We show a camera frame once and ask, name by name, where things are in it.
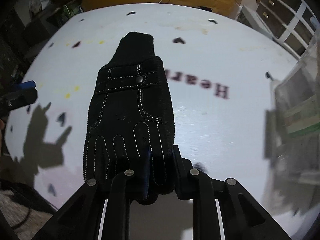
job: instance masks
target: black fabric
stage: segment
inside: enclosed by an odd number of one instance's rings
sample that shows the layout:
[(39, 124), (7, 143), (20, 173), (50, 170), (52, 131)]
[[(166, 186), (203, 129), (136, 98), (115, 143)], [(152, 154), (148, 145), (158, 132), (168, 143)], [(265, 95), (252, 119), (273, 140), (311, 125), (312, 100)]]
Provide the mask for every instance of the black fabric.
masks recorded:
[(171, 97), (153, 37), (128, 33), (98, 72), (88, 111), (84, 180), (112, 179), (151, 147), (149, 195), (169, 193), (173, 141)]

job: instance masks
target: white table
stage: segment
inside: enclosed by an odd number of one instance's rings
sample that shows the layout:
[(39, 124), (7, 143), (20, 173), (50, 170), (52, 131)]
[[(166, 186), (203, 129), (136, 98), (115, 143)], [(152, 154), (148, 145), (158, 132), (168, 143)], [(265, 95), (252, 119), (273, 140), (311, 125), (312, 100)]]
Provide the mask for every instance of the white table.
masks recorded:
[[(59, 151), (53, 145), (67, 127), (72, 129), (61, 143), (63, 164), (50, 167), (46, 153), (35, 154), (35, 162), (42, 158), (41, 167), (37, 174), (27, 171), (31, 181), (34, 178), (35, 189), (60, 207), (83, 184), (87, 112), (97, 72), (109, 62), (120, 39), (131, 31), (153, 36), (155, 54), (169, 70), (175, 144), (181, 155), (193, 164), (200, 163), (211, 178), (236, 178), (261, 202), (269, 167), (269, 160), (263, 157), (265, 111), (272, 107), (270, 81), (265, 72), (281, 80), (296, 60), (275, 42), (243, 24), (170, 4), (120, 5), (76, 15), (41, 50), (24, 78), (36, 82), (38, 100), (29, 114), (27, 107), (10, 113), (5, 135), (7, 147), (13, 158), (23, 157), (33, 114), (35, 125), (31, 132), (39, 133), (36, 137), (45, 145), (44, 149)], [(172, 42), (178, 37), (185, 44)], [(177, 72), (182, 73), (181, 81), (173, 79)], [(196, 76), (195, 84), (186, 82), (186, 75)], [(209, 80), (211, 87), (203, 88), (201, 80)], [(215, 96), (217, 83), (228, 87), (227, 99), (222, 97), (223, 93)], [(38, 105), (44, 108), (49, 102), (46, 112), (40, 108), (33, 112)], [(66, 118), (61, 127), (57, 118), (63, 112)], [(274, 218), (292, 236), (305, 219), (312, 223), (319, 210), (317, 206), (302, 216), (293, 216), (289, 211)], [(176, 200), (174, 195), (161, 196), (147, 207), (133, 203), (131, 216), (132, 239), (174, 239), (179, 235), (192, 239), (192, 205)]]

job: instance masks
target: dark mark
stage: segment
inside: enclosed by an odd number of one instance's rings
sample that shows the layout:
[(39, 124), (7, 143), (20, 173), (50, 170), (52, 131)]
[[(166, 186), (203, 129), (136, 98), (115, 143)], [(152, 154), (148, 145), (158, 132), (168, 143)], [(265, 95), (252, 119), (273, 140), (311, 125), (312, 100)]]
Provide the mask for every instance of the dark mark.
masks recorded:
[(54, 195), (55, 197), (57, 196), (56, 190), (54, 189), (54, 186), (51, 183), (48, 185), (48, 193)]
[(182, 38), (180, 38), (180, 37), (175, 38), (172, 42), (173, 42), (173, 43), (181, 43), (181, 44), (185, 44), (185, 43), (186, 43), (186, 42), (185, 42)]
[(73, 47), (73, 48), (79, 47), (80, 44), (81, 44), (81, 41), (78, 41), (78, 42), (77, 42), (75, 45), (73, 45), (72, 47)]
[(217, 24), (217, 22), (215, 20), (212, 20), (212, 19), (208, 20), (208, 22), (213, 22), (213, 23)]
[(269, 72), (266, 72), (266, 78), (268, 79), (268, 78), (270, 78), (271, 79), (271, 81), (273, 81), (273, 77), (270, 75), (270, 73)]
[(195, 163), (194, 169), (207, 173), (207, 170), (204, 168), (204, 166), (201, 163)]
[(57, 122), (60, 123), (60, 126), (63, 127), (64, 126), (64, 121), (66, 119), (66, 112), (63, 112), (62, 114), (60, 114), (57, 118)]

